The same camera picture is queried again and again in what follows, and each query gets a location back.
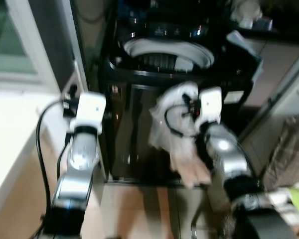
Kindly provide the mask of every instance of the tiled floor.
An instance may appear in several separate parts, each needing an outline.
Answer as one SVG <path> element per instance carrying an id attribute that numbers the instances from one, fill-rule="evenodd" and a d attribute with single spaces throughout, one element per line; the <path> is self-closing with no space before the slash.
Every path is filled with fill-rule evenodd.
<path id="1" fill-rule="evenodd" d="M 53 193 L 56 157 L 46 141 L 41 144 Z M 34 150 L 0 213 L 0 239 L 29 238 L 44 209 L 43 182 Z M 207 194 L 201 190 L 107 185 L 100 204 L 95 195 L 90 198 L 82 239 L 190 239 L 196 214 L 198 228 L 216 227 L 222 217 L 211 212 Z M 197 238 L 215 237 L 198 230 Z"/>

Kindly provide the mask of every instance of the black washing machine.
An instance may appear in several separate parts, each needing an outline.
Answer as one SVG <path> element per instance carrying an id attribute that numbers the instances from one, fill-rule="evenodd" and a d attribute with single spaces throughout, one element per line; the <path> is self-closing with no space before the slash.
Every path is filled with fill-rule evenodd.
<path id="1" fill-rule="evenodd" d="M 172 2 L 181 2 L 176 7 Z M 120 0 L 109 20 L 98 79 L 106 95 L 101 147 L 115 180 L 177 183 L 169 154 L 148 144 L 149 109 L 185 81 L 222 88 L 222 121 L 235 119 L 253 87 L 259 60 L 226 40 L 217 6 L 203 1 Z"/>

